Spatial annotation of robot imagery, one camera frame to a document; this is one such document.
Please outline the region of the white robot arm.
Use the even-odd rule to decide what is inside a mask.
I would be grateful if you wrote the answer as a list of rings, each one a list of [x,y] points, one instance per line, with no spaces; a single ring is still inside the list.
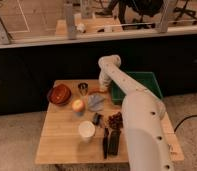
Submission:
[[[175,171],[161,120],[166,107],[152,91],[119,69],[118,55],[101,57],[100,88],[111,81],[124,92],[122,118],[130,171]]]

